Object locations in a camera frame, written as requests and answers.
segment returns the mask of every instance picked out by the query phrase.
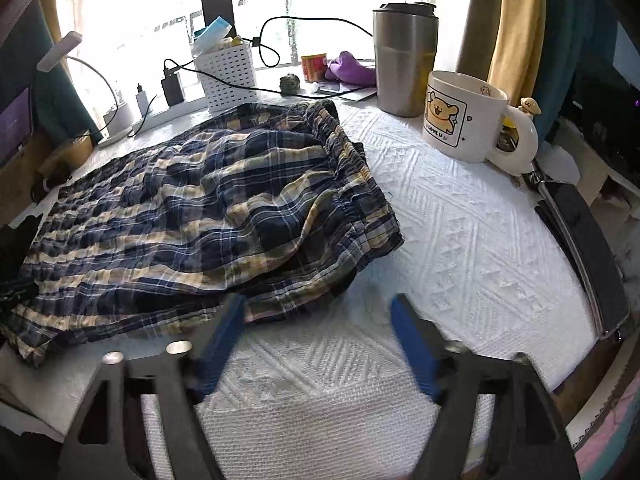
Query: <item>perforated basket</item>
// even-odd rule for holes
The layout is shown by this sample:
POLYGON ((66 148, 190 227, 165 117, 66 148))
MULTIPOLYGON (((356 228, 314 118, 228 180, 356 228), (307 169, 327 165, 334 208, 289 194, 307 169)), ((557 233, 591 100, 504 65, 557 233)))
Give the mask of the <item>perforated basket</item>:
MULTIPOLYGON (((249 43, 224 48, 211 54, 201 54, 195 59, 195 65, 198 70, 213 74, 223 81, 238 86, 255 86, 254 62, 249 43)), ((209 110, 212 112, 257 101, 255 90, 232 88, 203 74, 198 74, 198 77, 209 103, 209 110)))

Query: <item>black lid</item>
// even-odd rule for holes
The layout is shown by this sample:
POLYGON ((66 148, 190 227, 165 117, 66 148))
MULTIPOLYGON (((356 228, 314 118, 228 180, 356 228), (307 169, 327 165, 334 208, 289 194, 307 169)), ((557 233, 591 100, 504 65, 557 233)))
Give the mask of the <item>black lid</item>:
POLYGON ((415 14, 417 16, 434 16, 433 4, 426 2, 415 2, 414 4, 396 4, 388 3, 380 6, 379 9, 373 9, 373 12, 402 12, 403 14, 415 14))

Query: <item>cartoon dog illustration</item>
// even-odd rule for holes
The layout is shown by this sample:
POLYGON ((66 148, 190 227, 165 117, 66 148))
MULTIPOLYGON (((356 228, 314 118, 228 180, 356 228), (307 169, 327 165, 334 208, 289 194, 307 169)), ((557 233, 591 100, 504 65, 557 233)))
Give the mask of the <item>cartoon dog illustration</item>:
POLYGON ((427 120, 437 129, 448 133, 453 133, 458 122, 458 107, 449 105, 439 97, 435 92, 429 92, 427 95, 427 120))

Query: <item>textured tablecloth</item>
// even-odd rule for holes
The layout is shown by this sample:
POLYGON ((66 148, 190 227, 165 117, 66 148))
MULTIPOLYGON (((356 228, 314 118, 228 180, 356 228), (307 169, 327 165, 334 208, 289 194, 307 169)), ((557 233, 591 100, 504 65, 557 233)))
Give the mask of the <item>textured tablecloth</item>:
MULTIPOLYGON (((217 392, 197 407, 229 479, 394 478, 411 471, 436 406, 418 392, 394 337, 388 304, 398 292, 476 352, 528 353, 549 388, 596 340, 586 297, 535 214, 534 195, 489 164, 453 160, 429 146, 419 118, 337 104, 348 136, 364 143, 406 241, 370 264, 328 309, 246 330, 217 392)), ((205 116, 98 151, 81 173, 205 116)), ((149 354, 165 343, 108 340, 71 349, 38 371, 3 348, 0 382, 65 433, 100 355, 149 354)), ((156 469, 170 478, 155 397, 143 404, 156 469)), ((490 424, 488 396, 477 416, 480 444, 490 424)))

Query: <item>white mug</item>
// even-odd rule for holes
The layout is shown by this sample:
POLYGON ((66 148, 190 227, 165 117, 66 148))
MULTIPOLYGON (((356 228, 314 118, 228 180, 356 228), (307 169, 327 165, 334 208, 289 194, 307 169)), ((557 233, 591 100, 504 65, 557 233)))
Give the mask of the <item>white mug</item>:
POLYGON ((429 74, 422 136, 442 153, 466 160, 489 160, 518 175, 538 150, 538 133, 526 114, 509 106, 509 98, 489 83, 457 72, 429 74), (504 118, 518 130, 513 152, 496 146, 504 118))

